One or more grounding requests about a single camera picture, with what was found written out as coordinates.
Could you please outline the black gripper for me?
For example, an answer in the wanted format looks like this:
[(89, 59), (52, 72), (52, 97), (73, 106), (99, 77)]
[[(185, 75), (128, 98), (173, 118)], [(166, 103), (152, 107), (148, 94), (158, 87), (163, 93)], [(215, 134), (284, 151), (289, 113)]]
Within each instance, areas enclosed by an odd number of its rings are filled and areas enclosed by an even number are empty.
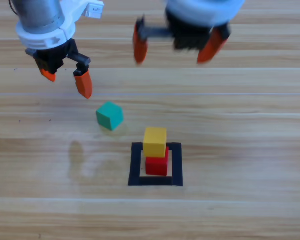
[(76, 41), (73, 38), (52, 49), (35, 50), (27, 48), (25, 52), (33, 57), (42, 76), (51, 82), (56, 81), (56, 73), (64, 65), (65, 58), (77, 62), (77, 69), (73, 72), (77, 90), (86, 99), (92, 96), (93, 83), (89, 72), (91, 59), (79, 53)]
[(188, 23), (170, 11), (166, 11), (165, 16), (166, 26), (145, 25), (144, 16), (137, 19), (132, 38), (134, 60), (137, 64), (142, 64), (146, 58), (148, 38), (172, 39), (176, 51), (197, 50), (197, 63), (203, 64), (215, 57), (231, 35), (228, 23), (212, 29)]

